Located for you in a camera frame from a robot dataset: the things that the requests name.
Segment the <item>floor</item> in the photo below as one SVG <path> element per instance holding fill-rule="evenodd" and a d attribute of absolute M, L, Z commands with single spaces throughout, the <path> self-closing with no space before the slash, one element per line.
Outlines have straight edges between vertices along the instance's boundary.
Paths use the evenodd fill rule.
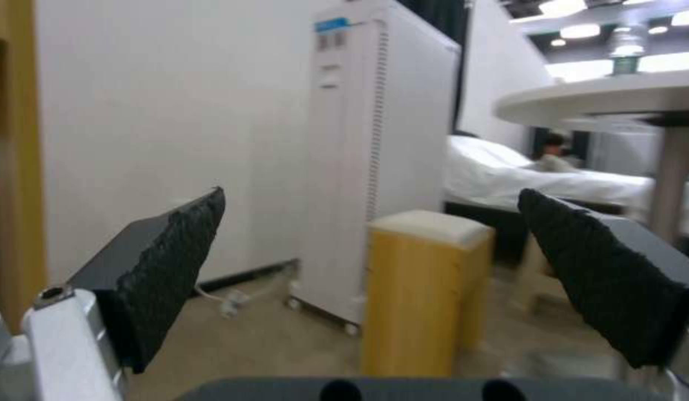
<path fill-rule="evenodd" d="M 612 351 L 566 302 L 541 300 L 533 315 L 510 310 L 514 272 L 496 267 L 490 281 L 485 339 L 479 351 L 460 355 L 460 376 L 515 375 L 529 370 L 520 361 L 538 350 L 566 355 L 603 355 Z M 270 278 L 237 288 L 253 292 L 270 285 Z M 225 295 L 230 289 L 217 292 Z M 352 376 L 357 375 L 359 338 L 345 334 L 341 324 L 316 313 L 284 306 L 285 280 L 269 295 L 248 304 L 230 320 L 219 314 L 219 304 L 191 299 L 146 372 L 132 376 L 128 399 L 174 399 L 199 384 L 228 376 Z M 555 359 L 547 367 L 556 370 Z M 577 364 L 585 369 L 584 364 Z M 587 371 L 599 373 L 597 368 Z"/>

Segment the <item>stool cushion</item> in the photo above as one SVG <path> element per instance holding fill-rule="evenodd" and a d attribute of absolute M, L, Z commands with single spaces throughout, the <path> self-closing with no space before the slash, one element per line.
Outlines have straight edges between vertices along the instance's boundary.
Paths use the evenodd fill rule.
<path fill-rule="evenodd" d="M 372 221 L 369 227 L 455 244 L 462 248 L 476 246 L 492 231 L 492 228 L 477 221 L 430 211 L 408 211 L 385 216 Z"/>

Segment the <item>sticker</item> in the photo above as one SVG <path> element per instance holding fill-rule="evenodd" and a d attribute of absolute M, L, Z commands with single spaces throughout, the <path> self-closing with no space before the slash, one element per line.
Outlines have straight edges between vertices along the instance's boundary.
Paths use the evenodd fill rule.
<path fill-rule="evenodd" d="M 334 18 L 316 23 L 314 25 L 314 31 L 325 32 L 339 30 L 339 28 L 347 28 L 347 26 L 349 26 L 349 20 L 347 20 L 347 18 Z"/>

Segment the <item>wall baseboard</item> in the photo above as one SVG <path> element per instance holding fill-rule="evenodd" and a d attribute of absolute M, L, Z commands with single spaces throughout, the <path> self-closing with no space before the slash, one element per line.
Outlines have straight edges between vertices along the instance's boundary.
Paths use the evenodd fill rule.
<path fill-rule="evenodd" d="M 205 292 L 212 292 L 225 287 L 232 287 L 233 285 L 238 285 L 243 282 L 252 281 L 262 276 L 268 276 L 270 274 L 283 271 L 285 267 L 293 264 L 297 266 L 299 264 L 299 259 L 290 259 L 289 261 L 282 261 L 272 265 L 258 267 L 256 269 L 252 269 L 252 271 L 239 272 L 237 274 L 230 276 L 206 280 L 203 282 L 199 282 L 198 285 Z M 192 290 L 190 297 L 193 298 L 197 296 L 199 296 L 199 293 L 195 290 Z"/>

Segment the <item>screw hole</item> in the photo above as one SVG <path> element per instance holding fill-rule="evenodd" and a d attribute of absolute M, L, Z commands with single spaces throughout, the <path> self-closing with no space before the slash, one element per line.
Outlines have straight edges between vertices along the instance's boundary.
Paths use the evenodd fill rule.
<path fill-rule="evenodd" d="M 347 380 L 327 383 L 319 394 L 320 401 L 361 401 L 359 388 Z"/>
<path fill-rule="evenodd" d="M 518 388 L 504 380 L 490 380 L 482 387 L 483 401 L 525 401 Z"/>
<path fill-rule="evenodd" d="M 62 289 L 62 287 L 52 287 L 44 290 L 42 294 L 40 294 L 40 297 L 44 300 L 50 300 L 54 297 L 59 297 L 63 292 L 65 292 L 65 290 Z"/>

